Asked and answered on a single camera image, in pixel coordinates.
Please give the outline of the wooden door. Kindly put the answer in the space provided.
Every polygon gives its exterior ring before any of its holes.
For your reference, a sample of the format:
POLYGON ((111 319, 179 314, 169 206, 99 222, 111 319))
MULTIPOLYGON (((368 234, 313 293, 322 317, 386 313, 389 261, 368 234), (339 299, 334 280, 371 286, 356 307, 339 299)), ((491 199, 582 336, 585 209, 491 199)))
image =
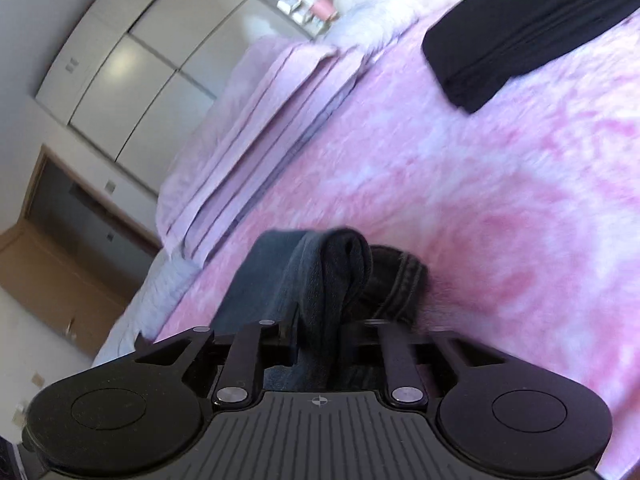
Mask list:
POLYGON ((151 234, 42 148, 20 216, 1 234, 1 286, 55 333, 96 356, 159 250, 151 234))

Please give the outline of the folded lilac quilt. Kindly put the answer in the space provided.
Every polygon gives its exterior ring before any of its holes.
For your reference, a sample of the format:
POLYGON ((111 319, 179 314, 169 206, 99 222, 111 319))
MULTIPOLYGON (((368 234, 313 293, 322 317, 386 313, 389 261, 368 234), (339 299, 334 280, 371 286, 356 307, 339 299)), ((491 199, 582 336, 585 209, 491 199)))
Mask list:
POLYGON ((164 249, 201 266, 342 105, 362 47, 268 36, 249 47, 160 187, 164 249))

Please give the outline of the pink floral blanket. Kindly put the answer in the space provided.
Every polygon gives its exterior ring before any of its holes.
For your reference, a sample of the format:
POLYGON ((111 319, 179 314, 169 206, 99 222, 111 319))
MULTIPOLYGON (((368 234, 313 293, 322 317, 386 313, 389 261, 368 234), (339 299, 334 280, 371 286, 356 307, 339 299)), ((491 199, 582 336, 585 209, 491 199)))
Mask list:
POLYGON ((600 474, 639 459, 639 20, 453 108, 421 51, 438 6, 387 50, 162 329, 215 315, 270 229, 351 226, 430 270, 419 325, 456 330, 605 400, 600 474))

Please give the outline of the light blue striped sheet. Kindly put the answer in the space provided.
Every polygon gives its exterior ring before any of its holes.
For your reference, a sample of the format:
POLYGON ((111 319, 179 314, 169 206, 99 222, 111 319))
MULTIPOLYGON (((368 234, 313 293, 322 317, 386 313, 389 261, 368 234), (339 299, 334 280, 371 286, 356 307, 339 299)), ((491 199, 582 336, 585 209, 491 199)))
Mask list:
POLYGON ((170 256, 162 249, 129 306, 108 333, 92 366, 152 344, 201 272, 202 268, 193 261, 170 256))

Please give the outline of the dark grey jeans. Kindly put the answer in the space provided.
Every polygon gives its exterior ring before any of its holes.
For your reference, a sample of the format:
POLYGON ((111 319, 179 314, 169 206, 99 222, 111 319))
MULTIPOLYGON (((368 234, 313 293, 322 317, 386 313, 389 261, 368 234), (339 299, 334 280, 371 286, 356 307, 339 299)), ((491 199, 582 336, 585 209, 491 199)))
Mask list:
POLYGON ((292 316, 297 362, 266 370, 266 389, 372 390, 381 375, 371 365, 349 362, 348 326, 383 320, 409 328, 427 287, 427 267, 417 256, 371 245, 353 229, 267 231, 234 274, 210 326, 228 335, 292 316))

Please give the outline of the white wardrobe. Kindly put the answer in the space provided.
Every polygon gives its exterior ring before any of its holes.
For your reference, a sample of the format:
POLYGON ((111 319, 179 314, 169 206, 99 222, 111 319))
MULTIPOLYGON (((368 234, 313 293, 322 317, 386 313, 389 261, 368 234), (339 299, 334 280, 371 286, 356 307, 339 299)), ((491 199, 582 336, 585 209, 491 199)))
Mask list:
POLYGON ((262 0, 96 0, 36 99, 158 192, 245 49, 293 29, 262 0))

